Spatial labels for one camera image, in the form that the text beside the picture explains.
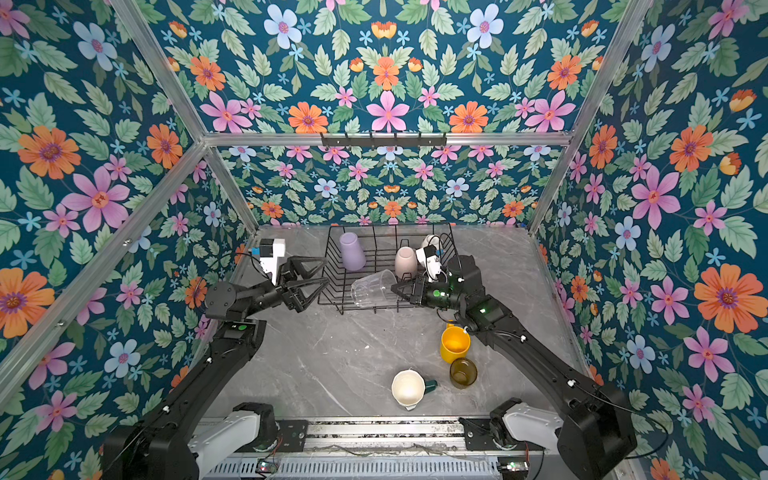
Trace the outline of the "clear glass cup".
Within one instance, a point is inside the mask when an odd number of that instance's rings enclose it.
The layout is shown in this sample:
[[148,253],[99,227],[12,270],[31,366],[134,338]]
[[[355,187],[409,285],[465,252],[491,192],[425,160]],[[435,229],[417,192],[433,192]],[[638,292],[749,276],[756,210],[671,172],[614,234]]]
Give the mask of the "clear glass cup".
[[394,305],[398,297],[392,291],[392,286],[396,283],[397,278],[390,270],[382,270],[355,280],[351,285],[353,303],[359,308]]

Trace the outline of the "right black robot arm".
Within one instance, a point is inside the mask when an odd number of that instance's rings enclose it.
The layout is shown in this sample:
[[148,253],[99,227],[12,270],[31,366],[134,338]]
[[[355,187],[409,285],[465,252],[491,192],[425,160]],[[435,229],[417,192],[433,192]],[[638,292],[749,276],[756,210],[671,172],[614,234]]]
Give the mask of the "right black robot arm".
[[452,310],[456,323],[507,358],[544,394],[542,410],[511,398],[490,414],[490,434],[500,446],[519,442],[556,451],[579,479],[602,479],[637,446],[627,396],[600,385],[551,352],[512,310],[487,292],[471,255],[457,255],[437,280],[426,276],[391,287],[412,305]]

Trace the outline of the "dark green mug cream inside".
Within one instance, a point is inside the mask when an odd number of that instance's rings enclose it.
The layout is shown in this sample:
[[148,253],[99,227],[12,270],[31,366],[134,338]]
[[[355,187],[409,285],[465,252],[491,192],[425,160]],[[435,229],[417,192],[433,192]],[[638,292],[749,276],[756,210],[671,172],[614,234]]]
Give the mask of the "dark green mug cream inside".
[[398,372],[391,383],[391,395],[395,401],[407,411],[412,411],[423,400],[426,394],[438,387],[436,380],[426,380],[415,370],[407,369]]

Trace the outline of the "white ceramic mug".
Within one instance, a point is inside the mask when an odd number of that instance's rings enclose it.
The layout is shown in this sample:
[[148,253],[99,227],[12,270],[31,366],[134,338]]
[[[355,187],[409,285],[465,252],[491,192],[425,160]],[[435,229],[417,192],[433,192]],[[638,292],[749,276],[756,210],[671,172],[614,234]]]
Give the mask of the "white ceramic mug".
[[434,247],[436,250],[442,249],[442,243],[439,235],[435,234],[429,234],[424,237],[421,243],[422,248],[426,248],[428,246]]

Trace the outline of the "lilac plastic tumbler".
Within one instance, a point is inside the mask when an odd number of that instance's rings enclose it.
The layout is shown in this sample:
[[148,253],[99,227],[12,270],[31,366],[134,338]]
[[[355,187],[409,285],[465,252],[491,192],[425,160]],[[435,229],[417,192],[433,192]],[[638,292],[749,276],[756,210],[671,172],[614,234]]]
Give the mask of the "lilac plastic tumbler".
[[350,272],[362,270],[366,265],[366,255],[357,234],[345,232],[339,238],[341,258],[344,268]]

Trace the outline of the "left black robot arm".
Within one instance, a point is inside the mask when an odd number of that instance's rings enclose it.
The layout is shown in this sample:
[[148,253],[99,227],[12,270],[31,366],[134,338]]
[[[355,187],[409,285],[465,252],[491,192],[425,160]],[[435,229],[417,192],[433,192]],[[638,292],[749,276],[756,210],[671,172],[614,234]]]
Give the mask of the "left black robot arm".
[[280,442],[273,406],[243,402],[213,426],[196,429],[234,375],[262,346],[267,323],[256,314],[278,306],[301,313],[328,285],[320,257],[291,256],[275,278],[244,286],[219,282],[205,300],[218,321],[204,357],[168,396],[133,426],[115,428],[104,442],[105,479],[202,479],[238,449],[270,451]]

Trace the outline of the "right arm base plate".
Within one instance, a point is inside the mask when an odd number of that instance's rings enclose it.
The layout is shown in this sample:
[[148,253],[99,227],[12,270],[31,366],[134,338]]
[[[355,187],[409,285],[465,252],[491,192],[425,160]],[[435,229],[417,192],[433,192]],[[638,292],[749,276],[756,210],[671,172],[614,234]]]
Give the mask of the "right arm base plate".
[[508,451],[518,446],[518,442],[491,419],[460,417],[459,423],[463,427],[465,448],[468,451]]

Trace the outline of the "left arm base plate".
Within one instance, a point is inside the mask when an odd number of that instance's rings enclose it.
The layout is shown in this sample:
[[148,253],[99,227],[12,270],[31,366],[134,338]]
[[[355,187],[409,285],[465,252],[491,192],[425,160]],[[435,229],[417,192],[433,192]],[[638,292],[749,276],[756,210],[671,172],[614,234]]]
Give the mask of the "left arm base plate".
[[307,420],[278,420],[274,435],[260,436],[249,449],[258,453],[299,453],[304,451],[308,438]]

